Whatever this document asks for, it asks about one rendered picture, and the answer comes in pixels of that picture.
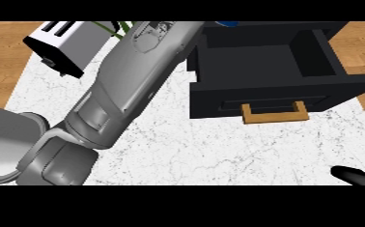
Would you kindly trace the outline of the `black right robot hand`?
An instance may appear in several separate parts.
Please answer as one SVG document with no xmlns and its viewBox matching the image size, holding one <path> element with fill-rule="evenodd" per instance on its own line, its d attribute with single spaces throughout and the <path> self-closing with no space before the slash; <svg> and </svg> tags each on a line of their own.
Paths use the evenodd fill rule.
<svg viewBox="0 0 365 227">
<path fill-rule="evenodd" d="M 365 185 L 365 172 L 346 166 L 334 166 L 331 175 L 351 185 Z"/>
</svg>

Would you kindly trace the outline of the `white and black toaster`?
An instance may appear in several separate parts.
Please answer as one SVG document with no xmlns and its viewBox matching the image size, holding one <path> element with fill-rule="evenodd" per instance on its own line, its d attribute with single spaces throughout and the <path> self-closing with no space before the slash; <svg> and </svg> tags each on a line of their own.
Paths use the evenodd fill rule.
<svg viewBox="0 0 365 227">
<path fill-rule="evenodd" d="M 112 21 L 100 21 L 111 28 Z M 46 21 L 22 42 L 60 75 L 80 78 L 111 34 L 91 21 Z"/>
</svg>

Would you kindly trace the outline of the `black cabinet body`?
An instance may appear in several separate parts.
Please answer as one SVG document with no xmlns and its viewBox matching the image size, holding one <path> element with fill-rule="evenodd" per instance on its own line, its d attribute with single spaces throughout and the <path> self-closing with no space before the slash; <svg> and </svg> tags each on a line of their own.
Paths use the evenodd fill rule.
<svg viewBox="0 0 365 227">
<path fill-rule="evenodd" d="M 235 26 L 207 22 L 202 34 L 210 48 L 286 45 L 301 75 L 320 76 L 334 75 L 335 71 L 313 32 L 319 32 L 328 45 L 346 25 L 346 21 L 238 21 Z"/>
</svg>

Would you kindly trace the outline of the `black open drawer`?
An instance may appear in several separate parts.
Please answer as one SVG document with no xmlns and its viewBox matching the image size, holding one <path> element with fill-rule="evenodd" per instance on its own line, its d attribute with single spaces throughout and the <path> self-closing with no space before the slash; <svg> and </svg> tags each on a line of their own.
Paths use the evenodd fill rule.
<svg viewBox="0 0 365 227">
<path fill-rule="evenodd" d="M 189 117 L 291 112 L 300 101 L 320 112 L 365 94 L 365 75 L 348 75 L 323 32 L 303 30 L 286 41 L 235 47 L 210 45 L 204 35 L 195 48 L 196 81 L 189 84 Z"/>
</svg>

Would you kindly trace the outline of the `green plant leaves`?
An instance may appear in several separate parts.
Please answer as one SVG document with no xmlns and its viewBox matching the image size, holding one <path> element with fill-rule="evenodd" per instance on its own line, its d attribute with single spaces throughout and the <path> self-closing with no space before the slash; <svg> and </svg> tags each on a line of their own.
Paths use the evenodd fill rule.
<svg viewBox="0 0 365 227">
<path fill-rule="evenodd" d="M 116 39 L 122 39 L 124 36 L 127 35 L 130 29 L 133 28 L 136 22 L 131 21 L 130 23 L 127 23 L 125 21 L 112 21 L 112 27 L 108 28 L 100 22 L 94 21 L 94 24 L 102 28 L 102 30 L 105 30 L 112 37 L 115 37 Z"/>
</svg>

